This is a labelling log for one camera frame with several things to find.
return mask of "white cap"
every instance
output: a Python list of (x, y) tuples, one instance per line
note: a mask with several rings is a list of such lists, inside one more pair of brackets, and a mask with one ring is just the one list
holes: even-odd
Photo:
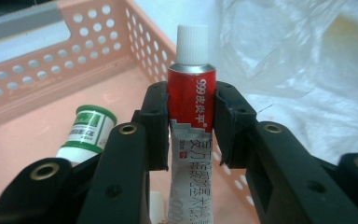
[(202, 65), (209, 63), (207, 25), (179, 25), (176, 44), (176, 63)]

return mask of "product packaging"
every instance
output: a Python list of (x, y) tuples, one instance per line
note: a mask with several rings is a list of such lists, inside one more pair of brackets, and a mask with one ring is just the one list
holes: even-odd
[(57, 157), (69, 160), (73, 165), (102, 152), (110, 131), (117, 119), (109, 110), (97, 105), (82, 105), (76, 110), (76, 120), (66, 143)]
[(180, 25), (176, 62), (168, 72), (172, 138), (169, 223), (213, 223), (212, 129), (215, 69), (208, 26)]

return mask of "plastic bag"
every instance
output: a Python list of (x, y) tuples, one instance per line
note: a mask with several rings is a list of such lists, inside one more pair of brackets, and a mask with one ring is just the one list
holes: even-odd
[(312, 83), (304, 77), (317, 72), (322, 36), (344, 3), (219, 1), (226, 79), (246, 92), (286, 97), (309, 92)]
[(358, 0), (220, 0), (222, 66), (258, 112), (325, 161), (358, 152)]

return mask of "pink plastic basket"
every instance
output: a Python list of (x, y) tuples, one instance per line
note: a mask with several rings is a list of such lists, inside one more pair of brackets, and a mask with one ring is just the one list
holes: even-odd
[[(0, 44), (41, 28), (50, 28), (47, 37), (55, 35), (50, 25), (56, 23), (64, 24), (69, 34), (16, 57), (0, 52), (5, 58), (0, 62), (0, 193), (25, 166), (55, 156), (78, 106), (99, 105), (119, 123), (130, 121), (146, 88), (166, 80), (174, 59), (174, 44), (131, 0), (60, 0), (0, 18), (0, 29), (21, 17), (38, 24), (38, 18), (51, 12), (55, 21), (44, 27), (27, 29), (22, 23), (14, 31), (0, 31)], [(35, 44), (31, 42), (24, 48)], [(39, 36), (36, 45), (44, 44)], [(219, 167), (218, 147), (213, 157), (215, 223), (258, 223), (244, 170)], [(151, 182), (167, 203), (170, 173), (153, 172)]]

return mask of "gray plastic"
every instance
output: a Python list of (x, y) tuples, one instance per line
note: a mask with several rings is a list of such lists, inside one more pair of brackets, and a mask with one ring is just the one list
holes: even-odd
[(62, 21), (55, 2), (29, 7), (0, 17), (0, 39)]

